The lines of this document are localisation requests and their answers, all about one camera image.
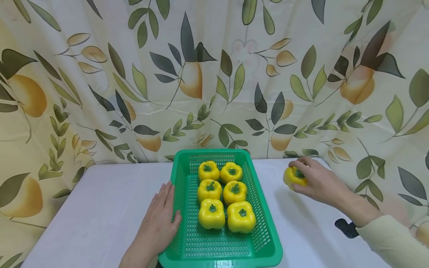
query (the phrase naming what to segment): basket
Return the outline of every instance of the basket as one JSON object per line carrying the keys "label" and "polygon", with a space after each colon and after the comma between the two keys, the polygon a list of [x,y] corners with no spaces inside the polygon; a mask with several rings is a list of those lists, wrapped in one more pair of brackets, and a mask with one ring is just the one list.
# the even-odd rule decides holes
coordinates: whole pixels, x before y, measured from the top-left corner
{"label": "basket", "polygon": [[[208,160],[215,161],[219,169],[226,162],[242,167],[242,182],[248,188],[247,201],[257,219],[251,233],[235,234],[227,226],[221,230],[205,230],[198,222],[198,167]],[[164,268],[256,268],[280,263],[283,257],[280,239],[248,152],[231,149],[179,151],[174,158],[171,182],[176,187],[174,212],[180,209],[183,220],[171,244],[159,255]]]}

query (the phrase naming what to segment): patterned curtain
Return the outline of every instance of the patterned curtain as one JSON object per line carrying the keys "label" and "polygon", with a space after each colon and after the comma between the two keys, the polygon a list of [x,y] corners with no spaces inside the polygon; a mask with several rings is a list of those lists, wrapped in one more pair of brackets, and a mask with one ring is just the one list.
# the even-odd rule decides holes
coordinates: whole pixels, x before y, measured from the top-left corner
{"label": "patterned curtain", "polygon": [[194,148],[323,157],[429,246],[428,6],[0,0],[0,266],[91,165]]}

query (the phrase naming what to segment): sleeve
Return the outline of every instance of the sleeve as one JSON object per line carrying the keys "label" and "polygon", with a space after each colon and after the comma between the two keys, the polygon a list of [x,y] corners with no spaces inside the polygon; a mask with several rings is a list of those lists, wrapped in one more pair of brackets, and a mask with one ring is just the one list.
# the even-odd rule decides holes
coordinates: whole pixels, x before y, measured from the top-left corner
{"label": "sleeve", "polygon": [[392,268],[429,267],[429,249],[393,217],[381,216],[356,230]]}

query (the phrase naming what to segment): table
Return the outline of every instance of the table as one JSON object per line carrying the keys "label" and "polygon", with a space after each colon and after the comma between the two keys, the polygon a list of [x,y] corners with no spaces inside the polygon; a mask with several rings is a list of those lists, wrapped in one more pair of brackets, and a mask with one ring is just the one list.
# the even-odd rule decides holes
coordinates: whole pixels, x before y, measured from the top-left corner
{"label": "table", "polygon": [[[283,172],[292,160],[253,161],[284,250],[278,267],[389,268],[361,237],[334,226],[350,221],[345,215],[288,189]],[[172,163],[90,167],[22,268],[118,268],[171,170]]]}

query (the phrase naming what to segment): hand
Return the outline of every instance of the hand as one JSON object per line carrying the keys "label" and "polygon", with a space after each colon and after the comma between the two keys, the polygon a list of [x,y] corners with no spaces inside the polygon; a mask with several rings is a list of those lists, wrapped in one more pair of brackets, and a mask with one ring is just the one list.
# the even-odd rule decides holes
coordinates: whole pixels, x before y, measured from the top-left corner
{"label": "hand", "polygon": [[333,207],[338,205],[353,193],[335,175],[318,161],[309,157],[302,157],[289,163],[289,166],[299,169],[307,178],[307,186],[293,184],[295,192],[304,194],[318,202]]}
{"label": "hand", "polygon": [[147,267],[173,240],[182,220],[178,210],[171,222],[174,189],[169,181],[152,198],[136,238],[122,258],[120,268]]}

